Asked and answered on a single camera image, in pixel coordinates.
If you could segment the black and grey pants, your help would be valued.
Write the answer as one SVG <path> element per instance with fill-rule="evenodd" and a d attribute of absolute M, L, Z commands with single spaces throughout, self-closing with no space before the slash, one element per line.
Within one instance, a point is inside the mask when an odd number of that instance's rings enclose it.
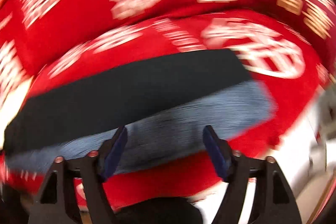
<path fill-rule="evenodd" d="M 273 109 L 265 86 L 230 50 L 161 56 L 31 93 L 5 129 L 5 162 L 46 173 L 57 156 L 82 157 L 125 126 L 117 172 L 128 173 L 204 150 L 207 125 L 234 138 Z"/>

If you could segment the white furniture beside bed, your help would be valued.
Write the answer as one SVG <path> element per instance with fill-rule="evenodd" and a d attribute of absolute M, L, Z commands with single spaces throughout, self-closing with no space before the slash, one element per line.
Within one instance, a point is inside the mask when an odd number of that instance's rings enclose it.
<path fill-rule="evenodd" d="M 335 85 L 320 96 L 315 110 L 315 132 L 302 132 L 290 157 L 289 185 L 295 197 L 315 176 L 335 167 Z"/>

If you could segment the red blanket with white characters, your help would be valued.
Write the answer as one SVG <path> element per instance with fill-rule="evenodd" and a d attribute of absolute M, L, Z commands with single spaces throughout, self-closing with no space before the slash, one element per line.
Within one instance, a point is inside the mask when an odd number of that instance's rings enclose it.
<path fill-rule="evenodd" d="M 248 156 L 276 146 L 315 91 L 327 81 L 327 71 L 318 53 L 302 34 L 287 24 L 251 10 L 231 10 L 204 17 L 199 26 L 211 38 L 224 39 L 241 63 L 253 61 L 253 67 L 245 69 L 265 86 L 273 100 L 272 116 L 234 138 L 227 138 L 229 144 Z M 31 93 L 60 86 L 63 85 L 54 83 L 48 74 L 39 73 L 23 105 Z M 46 173 L 10 169 L 3 151 L 1 182 L 34 194 Z M 146 169 L 128 173 L 118 173 L 116 169 L 106 180 L 104 189 L 112 207 L 118 209 L 154 197 L 191 197 L 218 182 L 204 148 Z"/>

